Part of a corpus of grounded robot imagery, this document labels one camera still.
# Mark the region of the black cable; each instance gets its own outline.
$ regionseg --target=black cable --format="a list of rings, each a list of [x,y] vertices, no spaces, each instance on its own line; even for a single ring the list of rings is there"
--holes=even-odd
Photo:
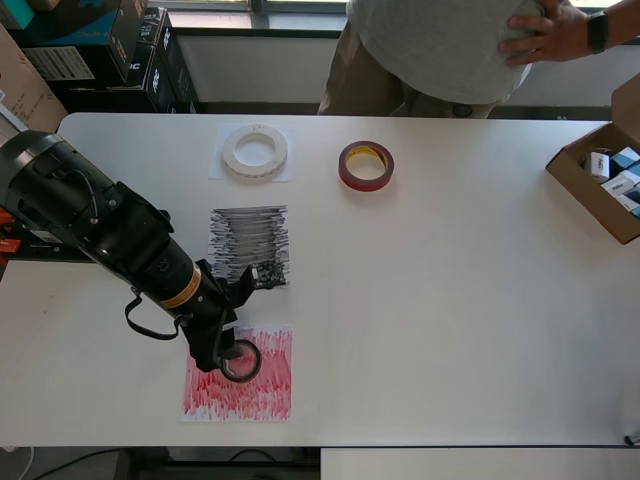
[[[236,458],[238,458],[240,455],[244,455],[245,453],[258,453],[258,454],[262,455],[263,457],[268,458],[272,462],[277,462],[277,460],[273,457],[273,455],[265,452],[264,450],[258,450],[257,448],[247,448],[245,450],[240,450],[233,457],[231,457],[229,459],[229,461],[233,462]]]
[[[33,480],[40,480],[41,478],[44,477],[48,477],[49,475],[51,475],[52,473],[56,473],[59,472],[60,470],[70,467],[73,464],[76,464],[78,462],[81,462],[82,460],[86,460],[87,458],[91,458],[91,457],[95,457],[98,455],[104,455],[107,453],[115,453],[115,452],[119,452],[121,450],[124,450],[123,448],[110,448],[109,450],[100,450],[98,452],[93,452],[93,453],[89,453],[88,455],[83,455],[82,457],[76,458],[75,460],[71,460],[68,463],[65,463],[64,465],[60,465],[59,467],[54,468],[53,470],[49,470],[48,472],[44,472],[40,475],[38,475],[37,477],[35,477]]]
[[[94,189],[94,185],[96,184],[95,179],[93,178],[93,176],[88,173],[88,172],[83,172],[82,170],[71,170],[72,174],[78,175],[80,178],[82,178],[82,180],[84,180],[84,183],[87,187],[87,190],[89,190],[89,198],[91,199],[91,210],[93,213],[94,218],[100,218],[100,203],[102,202],[102,197],[100,195],[100,198],[98,199],[97,197],[99,196],[97,194],[98,190]]]

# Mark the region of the black box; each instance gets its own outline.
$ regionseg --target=black box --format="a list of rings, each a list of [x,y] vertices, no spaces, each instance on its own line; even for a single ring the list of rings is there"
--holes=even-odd
[[[156,47],[169,74],[171,86],[183,108],[196,113],[198,94],[191,81],[178,38],[173,35],[171,20],[165,8],[149,7],[144,13],[138,43]]]
[[[122,84],[147,0],[62,0],[11,35],[52,87]]]
[[[177,101],[158,52],[138,45],[123,86],[76,89],[58,98],[72,112],[186,113]]]

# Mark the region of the red scribbled paper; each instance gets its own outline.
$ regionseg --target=red scribbled paper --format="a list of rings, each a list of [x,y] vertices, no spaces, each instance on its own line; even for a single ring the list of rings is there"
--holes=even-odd
[[[189,356],[183,420],[196,422],[283,421],[291,416],[291,344],[289,329],[236,329],[236,337],[255,343],[262,354],[260,373],[233,383],[219,370],[203,373]]]

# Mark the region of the black wristwatch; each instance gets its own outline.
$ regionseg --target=black wristwatch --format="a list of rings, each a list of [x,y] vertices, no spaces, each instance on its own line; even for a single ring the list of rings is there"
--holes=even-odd
[[[609,17],[604,12],[589,15],[587,19],[587,38],[589,48],[594,55],[604,52],[609,40]]]

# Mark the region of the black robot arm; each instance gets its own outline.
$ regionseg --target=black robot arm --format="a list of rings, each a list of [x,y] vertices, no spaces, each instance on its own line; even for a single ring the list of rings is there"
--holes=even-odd
[[[60,136],[26,130],[0,147],[0,205],[129,283],[135,299],[125,314],[134,330],[169,340],[180,328],[199,369],[220,368],[236,382],[255,377],[258,349],[223,327],[237,320],[234,310],[256,288],[274,286],[267,283],[270,265],[251,266],[231,284],[214,278],[206,260],[194,263],[173,240],[166,212],[112,182]],[[174,318],[175,334],[158,334],[130,319],[142,293]],[[231,360],[245,353],[253,354],[254,367],[237,374]]]

